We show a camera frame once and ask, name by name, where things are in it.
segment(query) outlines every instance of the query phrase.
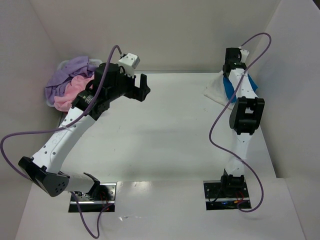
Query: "purple towel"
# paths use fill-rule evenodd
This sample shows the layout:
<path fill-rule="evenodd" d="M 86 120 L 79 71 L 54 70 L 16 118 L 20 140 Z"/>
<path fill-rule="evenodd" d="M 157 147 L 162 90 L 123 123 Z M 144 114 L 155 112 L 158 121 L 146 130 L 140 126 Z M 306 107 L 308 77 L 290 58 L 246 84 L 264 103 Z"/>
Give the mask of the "purple towel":
<path fill-rule="evenodd" d="M 78 75 L 90 78 L 94 74 L 96 68 L 96 66 L 89 64 L 88 56 L 78 56 L 71 59 L 62 69 L 57 70 L 53 74 L 52 78 L 45 86 L 44 92 L 46 99 L 53 105 L 55 103 L 55 96 L 64 96 L 66 86 L 71 82 L 72 78 Z"/>

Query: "white table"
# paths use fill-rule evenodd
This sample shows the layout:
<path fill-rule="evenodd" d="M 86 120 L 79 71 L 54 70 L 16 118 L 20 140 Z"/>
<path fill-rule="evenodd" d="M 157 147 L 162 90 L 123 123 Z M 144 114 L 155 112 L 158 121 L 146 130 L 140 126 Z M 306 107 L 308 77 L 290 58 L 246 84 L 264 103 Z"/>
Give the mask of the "white table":
<path fill-rule="evenodd" d="M 303 240 L 285 180 L 276 178 L 260 129 L 248 163 L 265 188 L 254 213 L 206 211 L 203 180 L 219 180 L 229 155 L 208 134 L 222 106 L 203 96 L 214 73 L 149 74 L 151 93 L 141 103 L 125 97 L 111 103 L 70 152 L 62 169 L 118 182 L 115 212 L 103 214 L 101 239 Z M 230 148 L 225 114 L 213 138 Z M 251 204 L 261 196 L 246 173 Z M 49 197 L 33 185 L 16 240 L 91 239 L 78 213 L 68 213 L 70 194 Z M 97 213 L 85 213 L 95 231 Z"/>

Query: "pink towel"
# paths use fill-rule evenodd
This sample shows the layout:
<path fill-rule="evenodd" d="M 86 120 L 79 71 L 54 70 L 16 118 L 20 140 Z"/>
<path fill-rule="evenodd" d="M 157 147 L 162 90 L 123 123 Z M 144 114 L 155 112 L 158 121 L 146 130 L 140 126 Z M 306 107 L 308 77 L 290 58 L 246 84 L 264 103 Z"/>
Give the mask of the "pink towel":
<path fill-rule="evenodd" d="M 64 96 L 55 96 L 54 97 L 54 107 L 61 112 L 68 112 L 71 108 L 71 103 L 77 97 L 78 93 L 85 90 L 87 83 L 93 80 L 95 76 L 93 75 L 90 78 L 78 75 L 72 78 L 64 91 Z"/>

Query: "fabric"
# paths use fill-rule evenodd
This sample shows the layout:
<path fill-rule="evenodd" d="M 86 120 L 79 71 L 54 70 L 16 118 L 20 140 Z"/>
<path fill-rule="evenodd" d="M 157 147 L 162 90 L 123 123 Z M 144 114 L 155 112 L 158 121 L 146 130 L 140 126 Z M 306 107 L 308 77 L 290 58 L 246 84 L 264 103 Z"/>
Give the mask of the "fabric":
<path fill-rule="evenodd" d="M 251 76 L 249 74 L 248 74 L 248 79 L 251 84 L 252 90 L 254 92 L 256 92 L 256 90 L 258 89 L 258 86 L 255 84 L 254 80 L 251 78 Z M 235 89 L 232 86 L 232 83 L 226 77 L 223 77 L 223 85 L 224 85 L 225 94 L 226 94 L 227 98 L 230 100 L 230 98 L 232 97 L 232 95 L 235 92 Z M 236 96 L 234 96 L 231 103 L 235 103 L 236 101 L 237 101 L 237 98 L 236 98 Z"/>
<path fill-rule="evenodd" d="M 54 107 L 61 112 L 68 112 L 71 108 L 71 103 L 77 97 L 78 93 L 85 90 L 86 85 L 93 80 L 94 77 L 94 75 L 89 78 L 81 75 L 75 76 L 71 82 L 67 83 L 64 96 L 54 97 Z"/>
<path fill-rule="evenodd" d="M 78 56 L 71 59 L 62 69 L 57 70 L 53 74 L 52 78 L 45 86 L 44 92 L 46 99 L 53 105 L 55 96 L 63 97 L 67 84 L 70 83 L 75 76 L 90 78 L 94 74 L 96 68 L 96 66 L 89 64 L 88 56 Z"/>

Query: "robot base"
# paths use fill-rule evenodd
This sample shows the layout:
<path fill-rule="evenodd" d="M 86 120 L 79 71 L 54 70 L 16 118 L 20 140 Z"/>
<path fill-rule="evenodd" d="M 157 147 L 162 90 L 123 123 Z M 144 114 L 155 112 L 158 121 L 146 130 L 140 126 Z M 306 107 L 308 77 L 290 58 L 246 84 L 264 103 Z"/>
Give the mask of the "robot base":
<path fill-rule="evenodd" d="M 219 193 L 221 188 L 220 181 L 204 181 L 203 187 L 206 210 L 237 209 L 237 204 L 240 200 L 244 201 L 240 205 L 241 209 L 251 209 L 250 197 L 246 183 L 244 183 L 242 189 L 237 189 L 232 194 L 228 192 L 228 196 L 226 196 L 222 191 Z"/>
<path fill-rule="evenodd" d="M 116 202 L 116 183 L 100 183 L 100 188 L 96 196 L 92 199 L 90 196 L 83 192 L 75 192 L 77 199 L 80 204 L 81 211 L 83 213 L 89 212 L 101 212 L 101 210 L 106 206 L 106 204 L 112 204 L 109 206 L 105 212 L 115 211 Z M 71 196 L 69 213 L 78 213 L 78 207 L 75 199 Z"/>

